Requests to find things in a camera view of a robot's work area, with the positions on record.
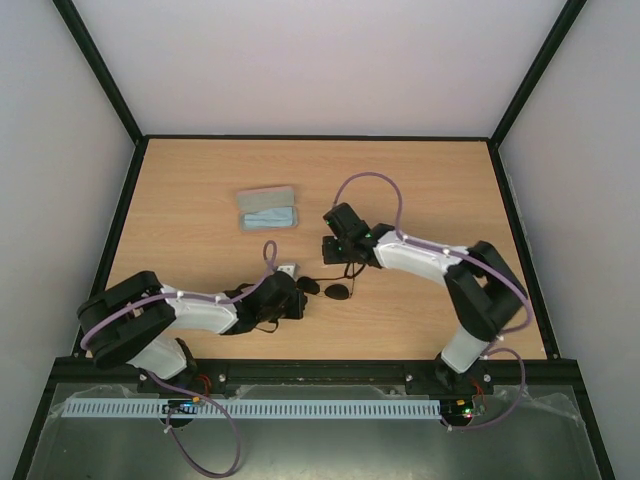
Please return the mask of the black round sunglasses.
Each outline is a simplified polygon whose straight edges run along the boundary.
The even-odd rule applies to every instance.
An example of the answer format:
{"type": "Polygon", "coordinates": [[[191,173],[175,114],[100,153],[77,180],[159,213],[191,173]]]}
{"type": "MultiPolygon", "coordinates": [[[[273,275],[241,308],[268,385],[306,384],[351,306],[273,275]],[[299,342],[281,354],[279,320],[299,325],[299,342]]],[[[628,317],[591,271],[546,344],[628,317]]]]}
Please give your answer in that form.
{"type": "Polygon", "coordinates": [[[345,301],[352,297],[355,279],[359,273],[354,264],[348,264],[341,277],[315,279],[302,276],[296,281],[296,287],[307,295],[345,301]]]}

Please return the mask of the light blue cleaning cloth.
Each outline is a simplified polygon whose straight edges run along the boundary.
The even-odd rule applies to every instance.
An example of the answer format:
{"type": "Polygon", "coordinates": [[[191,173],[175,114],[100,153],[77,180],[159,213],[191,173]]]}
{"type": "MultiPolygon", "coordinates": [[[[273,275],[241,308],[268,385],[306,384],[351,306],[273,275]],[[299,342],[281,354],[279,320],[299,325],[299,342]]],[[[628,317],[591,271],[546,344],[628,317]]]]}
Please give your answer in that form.
{"type": "Polygon", "coordinates": [[[275,207],[245,213],[240,225],[244,231],[290,228],[297,225],[297,213],[294,207],[275,207]]]}

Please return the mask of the pink glasses case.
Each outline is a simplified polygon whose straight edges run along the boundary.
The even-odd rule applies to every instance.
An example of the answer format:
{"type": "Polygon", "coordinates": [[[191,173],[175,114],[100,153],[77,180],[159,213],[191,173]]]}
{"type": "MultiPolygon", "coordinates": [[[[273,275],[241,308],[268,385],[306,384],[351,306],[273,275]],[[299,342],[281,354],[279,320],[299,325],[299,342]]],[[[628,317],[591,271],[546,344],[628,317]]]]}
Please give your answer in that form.
{"type": "Polygon", "coordinates": [[[239,191],[239,228],[242,232],[290,229],[298,226],[294,188],[264,187],[239,191]]]}

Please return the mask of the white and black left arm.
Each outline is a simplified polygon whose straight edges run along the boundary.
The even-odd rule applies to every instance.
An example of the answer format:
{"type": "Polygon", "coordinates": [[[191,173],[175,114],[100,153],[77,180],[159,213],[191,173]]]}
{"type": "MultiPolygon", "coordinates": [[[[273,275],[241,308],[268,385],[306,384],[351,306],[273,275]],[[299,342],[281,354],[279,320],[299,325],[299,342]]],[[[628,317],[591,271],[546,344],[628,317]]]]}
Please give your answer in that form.
{"type": "Polygon", "coordinates": [[[77,317],[81,348],[97,368],[128,364],[168,380],[189,363],[186,345],[168,330],[241,335],[282,319],[300,320],[306,304],[294,278],[281,270],[256,285],[215,294],[179,290],[141,271],[85,301],[77,317]]]}

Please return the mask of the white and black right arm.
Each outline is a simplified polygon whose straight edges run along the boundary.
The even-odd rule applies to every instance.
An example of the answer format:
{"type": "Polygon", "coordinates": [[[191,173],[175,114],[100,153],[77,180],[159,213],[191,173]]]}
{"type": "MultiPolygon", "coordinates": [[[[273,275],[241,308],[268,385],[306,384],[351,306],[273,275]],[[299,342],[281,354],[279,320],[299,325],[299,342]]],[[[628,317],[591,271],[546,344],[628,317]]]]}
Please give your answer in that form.
{"type": "Polygon", "coordinates": [[[447,289],[459,321],[437,358],[436,379],[447,391],[470,381],[470,368],[500,336],[533,320],[526,289],[488,242],[449,246],[409,236],[393,225],[370,227],[347,203],[333,206],[323,220],[332,232],[322,240],[326,264],[399,270],[447,289]]]}

